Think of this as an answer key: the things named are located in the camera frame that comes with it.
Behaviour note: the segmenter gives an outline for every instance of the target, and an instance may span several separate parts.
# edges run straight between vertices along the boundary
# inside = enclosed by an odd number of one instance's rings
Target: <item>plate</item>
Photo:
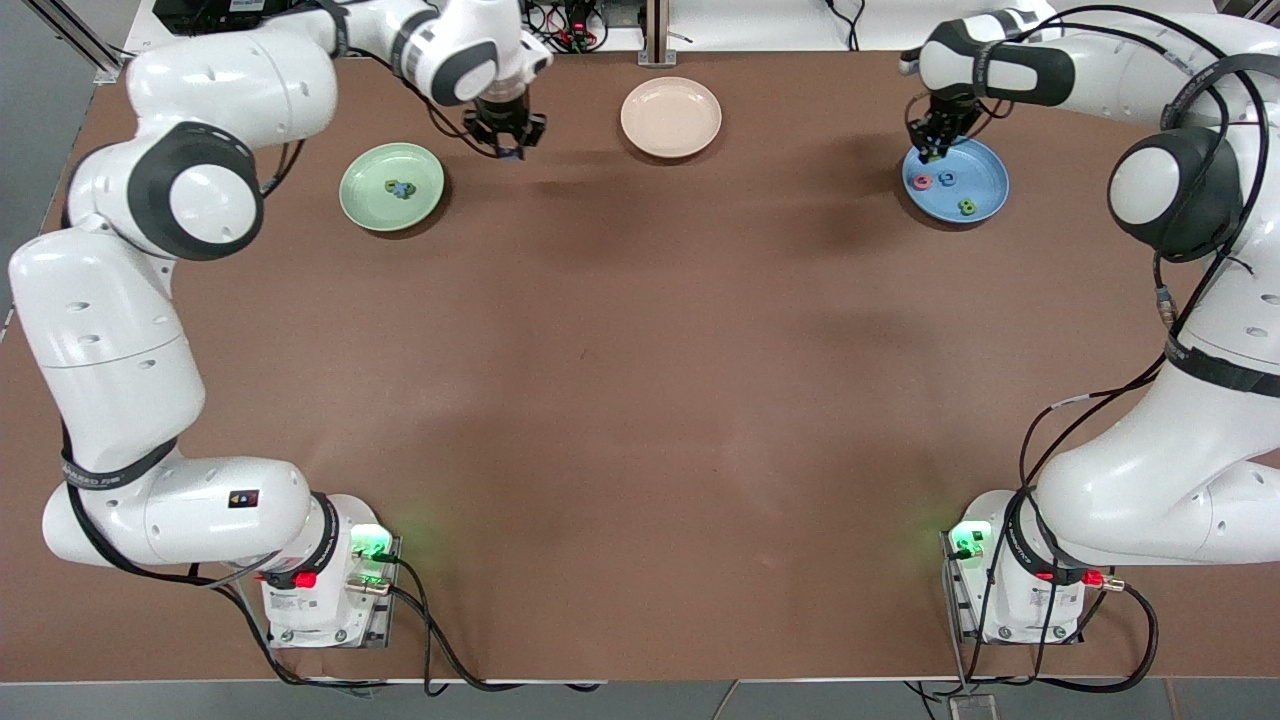
[[[366,151],[347,168],[338,187],[342,211],[357,225],[402,231],[422,222],[444,195],[444,167],[431,151],[389,142]]]
[[[928,182],[918,178],[924,176]],[[922,163],[913,147],[902,161],[902,184],[920,210],[956,224],[980,223],[995,215],[1009,200],[1009,170],[986,145],[963,137],[946,158]],[[972,208],[963,206],[965,201]],[[966,209],[972,213],[965,214]]]
[[[622,102],[622,132],[655,158],[687,158],[710,145],[723,115],[712,91],[682,77],[641,83]]]

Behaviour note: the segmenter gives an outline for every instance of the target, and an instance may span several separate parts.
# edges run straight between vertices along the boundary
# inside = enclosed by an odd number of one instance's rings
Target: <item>brown tabletop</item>
[[[1161,346],[1149,255],[1105,205],[1143,131],[1019,108],[984,136],[1009,205],[950,232],[902,197],[919,85],[893,68],[682,55],[675,72],[717,94],[724,127],[664,165],[617,119],[654,73],[562,59],[534,88],[548,133],[517,164],[442,137],[376,64],[342,63],[333,127],[259,240],[177,270],[209,389],[184,452],[287,459],[369,501],[483,676],[954,674],[938,530],[1015,484],[1039,407],[1129,379]],[[124,88],[101,88],[74,156],[132,131]],[[434,220],[375,237],[337,186],[390,141],[436,152],[452,192]],[[17,327],[0,366],[3,679],[268,675],[212,593],[45,550],[58,416]],[[1155,673],[1280,675],[1280,568],[1124,577],[1160,611]],[[1146,632],[1130,605],[1107,603],[1046,671],[1128,673]],[[413,678],[420,643],[404,615],[389,651],[293,660]],[[1030,657],[992,651],[982,671]]]

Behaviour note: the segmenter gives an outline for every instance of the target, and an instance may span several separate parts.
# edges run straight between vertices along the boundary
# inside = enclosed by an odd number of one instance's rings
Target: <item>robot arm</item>
[[[178,260],[225,258],[256,237],[252,151],[329,124],[330,59],[347,50],[379,56],[438,104],[475,101],[474,127],[495,146],[508,132],[518,152],[541,132],[527,86],[550,54],[521,31],[517,0],[453,0],[443,13],[420,0],[312,0],[252,31],[134,59],[136,136],[81,161],[64,229],[9,264],[64,420],[65,482],[42,523],[50,550],[118,565],[96,550],[105,542],[136,565],[260,570],[273,634],[300,647],[364,641],[375,605],[367,556],[389,537],[367,505],[312,493],[289,462],[180,455],[205,387],[170,282]]]
[[[1280,446],[1280,314],[1268,300],[1280,295],[1268,290],[1280,287],[1280,186],[1265,174],[1253,187],[1276,152],[1256,126],[1274,118],[1230,72],[1185,92],[1219,60],[1176,31],[1124,15],[1101,29],[1071,27],[1074,15],[1041,26],[1052,17],[1036,4],[954,20],[905,53],[901,69],[919,72],[931,95],[929,113],[909,123],[913,143],[945,155],[988,97],[1158,127],[1120,158],[1111,213],[1161,259],[1215,260],[1213,274],[1133,411],[1050,461],[1034,503],[988,492],[952,530],[954,548],[974,528],[984,536],[984,555],[961,562],[957,583],[970,609],[986,609],[965,623],[980,642],[1043,642],[1051,625],[1048,642],[1073,637],[1087,568],[1280,560],[1280,471],[1249,461]],[[1249,77],[1272,106],[1280,31],[1224,15],[1169,19],[1261,70]],[[1247,215],[1245,197],[1256,200]],[[1224,246],[1233,261],[1217,260]]]

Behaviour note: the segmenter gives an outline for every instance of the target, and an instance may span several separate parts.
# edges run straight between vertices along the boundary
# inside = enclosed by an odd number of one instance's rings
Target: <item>green plate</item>
[[[425,147],[389,142],[347,168],[338,188],[351,222],[378,232],[402,231],[431,214],[444,195],[444,167]]]

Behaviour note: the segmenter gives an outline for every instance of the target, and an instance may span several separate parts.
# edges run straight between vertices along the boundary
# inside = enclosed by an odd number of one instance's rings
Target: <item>metal post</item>
[[[97,68],[93,82],[99,85],[115,82],[120,77],[120,59],[88,24],[60,0],[22,0],[45,24],[72,46],[81,58]]]
[[[644,49],[640,50],[640,67],[676,67],[676,51],[667,46],[669,22],[671,0],[645,0]]]

